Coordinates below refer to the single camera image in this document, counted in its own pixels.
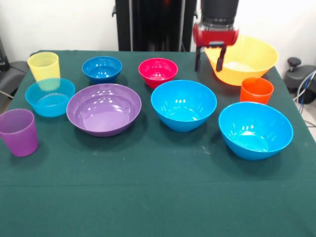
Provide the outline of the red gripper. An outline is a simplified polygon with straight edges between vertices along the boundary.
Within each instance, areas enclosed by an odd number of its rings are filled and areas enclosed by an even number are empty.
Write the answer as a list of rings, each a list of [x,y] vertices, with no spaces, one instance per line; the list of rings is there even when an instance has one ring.
[[[195,23],[193,26],[193,39],[196,44],[195,72],[198,72],[200,66],[201,47],[209,46],[222,46],[216,64],[216,71],[222,71],[226,46],[234,45],[237,41],[238,35],[239,29],[207,29],[204,25]]]

